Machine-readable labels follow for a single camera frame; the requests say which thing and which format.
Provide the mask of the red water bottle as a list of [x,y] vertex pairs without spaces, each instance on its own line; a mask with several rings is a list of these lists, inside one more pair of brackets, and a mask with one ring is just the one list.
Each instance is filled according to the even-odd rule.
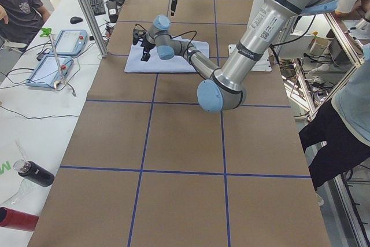
[[39,216],[1,207],[1,227],[23,231],[34,231]]

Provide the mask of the black water bottle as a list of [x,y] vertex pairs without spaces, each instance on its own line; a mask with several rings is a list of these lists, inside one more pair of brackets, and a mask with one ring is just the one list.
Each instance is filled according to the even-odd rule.
[[48,187],[54,182],[54,175],[33,161],[19,159],[13,164],[13,168],[21,177],[42,187]]

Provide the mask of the blue teach pendant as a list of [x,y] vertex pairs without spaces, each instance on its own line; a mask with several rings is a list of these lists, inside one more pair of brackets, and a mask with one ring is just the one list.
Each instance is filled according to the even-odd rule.
[[87,41],[86,30],[61,30],[55,40],[56,53],[62,56],[77,56]]
[[61,80],[61,73],[64,77],[73,63],[70,56],[59,56],[60,67],[56,62],[54,55],[47,54],[43,56],[31,76],[27,79],[26,85],[31,87],[42,87],[47,89],[56,89]]

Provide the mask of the standing person in black trousers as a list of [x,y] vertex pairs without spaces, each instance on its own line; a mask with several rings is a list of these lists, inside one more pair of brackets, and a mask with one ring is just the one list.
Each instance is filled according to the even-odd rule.
[[369,158],[369,59],[300,132],[303,149],[325,142],[309,165],[313,187]]

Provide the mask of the upper blue teach pendant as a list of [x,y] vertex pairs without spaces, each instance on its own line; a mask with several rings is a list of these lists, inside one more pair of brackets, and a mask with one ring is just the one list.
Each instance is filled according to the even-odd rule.
[[87,41],[86,30],[61,30],[55,40],[56,53],[62,56],[77,56]]

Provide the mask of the metal stand with green clip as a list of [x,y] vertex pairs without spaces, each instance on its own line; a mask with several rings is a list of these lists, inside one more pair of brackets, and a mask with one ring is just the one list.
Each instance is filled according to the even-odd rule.
[[65,75],[62,71],[62,67],[61,67],[61,64],[60,64],[60,61],[59,61],[59,58],[58,58],[58,54],[57,54],[57,51],[56,51],[56,46],[55,46],[55,43],[54,43],[54,39],[53,39],[53,36],[51,34],[51,28],[44,28],[42,27],[41,28],[41,37],[48,37],[49,38],[49,41],[50,41],[50,44],[51,44],[51,48],[52,48],[52,51],[53,51],[53,55],[55,57],[55,60],[56,60],[56,64],[57,64],[57,68],[58,68],[58,72],[59,72],[59,75],[60,75],[60,79],[55,81],[53,86],[55,89],[57,89],[57,87],[61,84],[61,85],[64,85],[64,86],[69,86],[71,89],[72,89],[72,95],[74,97],[76,97],[76,92],[75,92],[75,89],[73,88],[73,86],[71,84],[69,84],[66,80],[65,80]]

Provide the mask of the black computer mouse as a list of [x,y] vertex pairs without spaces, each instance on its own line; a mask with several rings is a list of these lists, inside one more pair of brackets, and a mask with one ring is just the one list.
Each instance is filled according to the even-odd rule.
[[71,24],[77,24],[77,23],[80,23],[82,21],[83,21],[83,19],[81,17],[73,16],[73,17],[70,18],[70,21],[69,22]]

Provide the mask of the clear plastic bag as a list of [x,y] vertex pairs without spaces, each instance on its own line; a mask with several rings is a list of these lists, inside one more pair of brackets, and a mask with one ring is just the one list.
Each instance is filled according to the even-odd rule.
[[20,143],[15,140],[1,146],[1,204],[15,196],[23,178],[14,169],[18,160],[27,160]]

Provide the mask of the aluminium frame post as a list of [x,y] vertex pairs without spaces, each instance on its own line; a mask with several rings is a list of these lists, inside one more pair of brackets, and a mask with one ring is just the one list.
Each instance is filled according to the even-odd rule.
[[93,13],[93,10],[91,8],[91,5],[88,0],[78,0],[78,3],[84,14],[88,27],[92,33],[92,36],[94,37],[96,45],[98,46],[99,52],[102,58],[105,58],[108,55],[108,50],[107,50],[105,41],[103,40],[102,34],[100,32],[100,29],[96,21],[95,15]]

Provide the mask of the black keyboard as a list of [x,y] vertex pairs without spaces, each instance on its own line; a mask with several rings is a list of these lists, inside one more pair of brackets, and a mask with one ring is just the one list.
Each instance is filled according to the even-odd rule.
[[106,13],[104,7],[105,3],[103,0],[88,0],[88,2],[95,16],[103,15]]

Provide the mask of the lower blue teach pendant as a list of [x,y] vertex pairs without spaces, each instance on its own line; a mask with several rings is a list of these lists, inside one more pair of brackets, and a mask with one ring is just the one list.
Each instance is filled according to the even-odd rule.
[[61,80],[61,73],[64,77],[73,63],[70,56],[59,56],[60,67],[56,62],[54,55],[47,54],[43,56],[31,76],[27,79],[26,85],[31,87],[42,87],[47,89],[56,89]]

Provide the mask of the seated person in grey shirt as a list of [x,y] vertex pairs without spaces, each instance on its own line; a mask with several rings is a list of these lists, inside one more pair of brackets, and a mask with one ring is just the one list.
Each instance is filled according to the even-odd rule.
[[49,17],[41,0],[1,0],[1,36],[28,45]]

